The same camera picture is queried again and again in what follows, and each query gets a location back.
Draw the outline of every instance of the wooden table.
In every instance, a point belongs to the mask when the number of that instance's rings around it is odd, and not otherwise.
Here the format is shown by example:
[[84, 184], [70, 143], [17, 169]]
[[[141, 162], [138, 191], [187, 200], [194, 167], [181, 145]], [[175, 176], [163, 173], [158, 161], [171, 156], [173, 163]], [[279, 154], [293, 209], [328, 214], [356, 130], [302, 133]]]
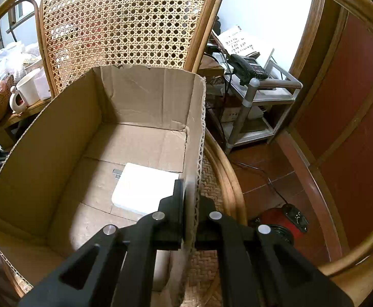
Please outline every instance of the wooden table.
[[199, 65], [198, 75], [202, 77], [223, 76], [225, 69], [211, 57], [204, 55]]
[[40, 113], [46, 107], [46, 105], [50, 103], [50, 101], [50, 98], [39, 100], [32, 106], [29, 106], [26, 111], [20, 114], [12, 114], [10, 112], [7, 113], [0, 121], [0, 146], [4, 150], [12, 148], [15, 144], [15, 141], [13, 139], [13, 136], [9, 134], [7, 128], [31, 115]]

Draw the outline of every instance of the white cup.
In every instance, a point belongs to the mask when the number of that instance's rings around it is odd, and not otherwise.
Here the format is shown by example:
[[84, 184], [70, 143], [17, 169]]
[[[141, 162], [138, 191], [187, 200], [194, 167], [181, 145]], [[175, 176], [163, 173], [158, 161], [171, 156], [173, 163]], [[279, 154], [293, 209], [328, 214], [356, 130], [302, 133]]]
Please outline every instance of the white cup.
[[[40, 68], [32, 70], [30, 73], [24, 76], [15, 87], [11, 87], [10, 91], [12, 95], [10, 96], [9, 101], [10, 107], [13, 109], [13, 113], [21, 113], [25, 111], [28, 106], [31, 106], [40, 100], [36, 86], [33, 82], [33, 77], [36, 76], [39, 71]], [[21, 105], [16, 103], [16, 96], [18, 94], [20, 94], [20, 97], [23, 100]]]

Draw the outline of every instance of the window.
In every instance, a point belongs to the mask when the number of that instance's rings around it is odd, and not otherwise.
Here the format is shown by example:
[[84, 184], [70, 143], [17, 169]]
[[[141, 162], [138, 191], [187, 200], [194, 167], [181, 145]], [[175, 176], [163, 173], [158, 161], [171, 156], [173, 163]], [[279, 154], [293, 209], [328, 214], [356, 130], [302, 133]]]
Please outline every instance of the window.
[[[42, 0], [35, 0], [37, 5], [40, 6]], [[13, 30], [20, 24], [34, 16], [34, 7], [30, 2], [22, 2], [10, 9], [8, 12], [9, 18], [9, 29], [6, 31], [7, 34], [11, 33], [13, 39], [16, 41]]]

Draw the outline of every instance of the cardboard box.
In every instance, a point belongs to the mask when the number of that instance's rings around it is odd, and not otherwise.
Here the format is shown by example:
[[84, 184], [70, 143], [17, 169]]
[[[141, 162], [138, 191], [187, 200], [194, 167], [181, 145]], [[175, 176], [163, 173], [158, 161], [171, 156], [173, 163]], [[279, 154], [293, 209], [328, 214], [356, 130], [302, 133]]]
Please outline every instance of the cardboard box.
[[175, 301], [191, 252], [204, 137], [204, 79], [178, 69], [96, 67], [36, 118], [0, 171], [0, 253], [35, 285], [104, 225], [135, 224], [114, 207], [114, 168], [179, 172], [186, 241], [157, 269]]
[[[223, 106], [223, 98], [218, 98], [217, 105]], [[232, 122], [235, 121], [239, 115], [242, 102], [235, 96], [229, 96], [226, 99], [225, 108], [223, 110], [220, 122]], [[247, 119], [253, 120], [263, 117], [263, 112], [258, 106], [252, 106], [247, 115]]]

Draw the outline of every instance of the brown floor tile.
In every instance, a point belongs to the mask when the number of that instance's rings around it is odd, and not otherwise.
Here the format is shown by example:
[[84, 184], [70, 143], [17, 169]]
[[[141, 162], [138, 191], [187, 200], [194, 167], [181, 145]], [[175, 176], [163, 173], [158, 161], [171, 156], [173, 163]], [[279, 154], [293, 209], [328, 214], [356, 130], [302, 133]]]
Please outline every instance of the brown floor tile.
[[309, 230], [296, 240], [294, 246], [311, 260], [322, 247], [325, 248], [325, 240], [315, 213], [312, 210], [302, 210], [302, 212], [309, 222]]
[[290, 174], [287, 174], [286, 176], [283, 176], [280, 179], [277, 179], [273, 182], [273, 186], [277, 189], [279, 193], [281, 193], [284, 198], [287, 200], [287, 202], [291, 202], [290, 200], [293, 199], [293, 202], [299, 198], [299, 197], [306, 197], [307, 195], [304, 193], [304, 195], [296, 197], [296, 195], [303, 191], [303, 186], [298, 179], [296, 173], [291, 172]]
[[267, 144], [266, 142], [251, 143], [246, 146], [234, 148], [229, 157], [232, 160], [244, 162], [253, 165], [264, 160], [271, 160], [277, 156], [284, 156], [277, 142]]
[[[259, 162], [253, 166], [264, 170], [272, 181], [276, 181], [277, 179], [293, 172], [293, 168], [286, 157], [275, 157], [272, 160]], [[250, 167], [236, 169], [235, 173], [243, 193], [250, 192], [268, 182], [264, 173]]]
[[267, 185], [243, 194], [243, 197], [248, 219], [257, 217], [267, 209], [284, 204], [282, 199]]
[[250, 167], [244, 169], [235, 170], [236, 177], [239, 181], [240, 188], [243, 193], [250, 192], [255, 188], [264, 186], [267, 182], [266, 178], [261, 174], [261, 172], [256, 172], [256, 170]]
[[[219, 138], [216, 132], [211, 132], [215, 138], [217, 136]], [[320, 223], [293, 167], [278, 144], [264, 142], [234, 148], [229, 155], [229, 160], [244, 193], [248, 219], [257, 217], [267, 209], [281, 207], [284, 202], [267, 185], [267, 178], [261, 172], [251, 168], [241, 168], [233, 163], [233, 160], [256, 166], [267, 172], [279, 193], [303, 212], [309, 222], [309, 231], [295, 242], [296, 249], [316, 266], [328, 262], [329, 256]]]

